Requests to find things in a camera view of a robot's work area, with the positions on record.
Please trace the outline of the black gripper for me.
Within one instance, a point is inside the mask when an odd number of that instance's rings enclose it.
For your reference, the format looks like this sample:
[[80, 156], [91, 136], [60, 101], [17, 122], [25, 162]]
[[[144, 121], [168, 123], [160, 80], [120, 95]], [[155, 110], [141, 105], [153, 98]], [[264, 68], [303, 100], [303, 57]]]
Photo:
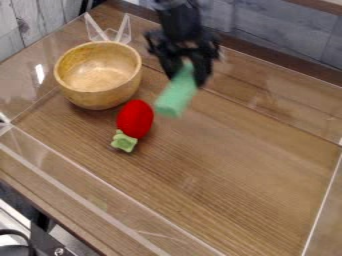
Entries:
[[148, 52], [159, 58], [168, 77], [183, 67], [180, 56], [189, 57], [196, 87], [200, 88], [212, 74], [212, 59], [219, 58], [216, 35], [201, 23], [199, 4], [153, 4], [160, 28], [144, 33]]

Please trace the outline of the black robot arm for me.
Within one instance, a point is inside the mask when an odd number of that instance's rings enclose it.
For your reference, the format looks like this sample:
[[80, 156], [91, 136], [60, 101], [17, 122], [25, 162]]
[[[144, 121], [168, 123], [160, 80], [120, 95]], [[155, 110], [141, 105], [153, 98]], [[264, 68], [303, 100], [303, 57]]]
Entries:
[[201, 22], [197, 0], [152, 0], [160, 28], [144, 33], [147, 50], [168, 77], [176, 75], [187, 58], [193, 66], [193, 80], [200, 88], [212, 74], [212, 61], [219, 59], [219, 37]]

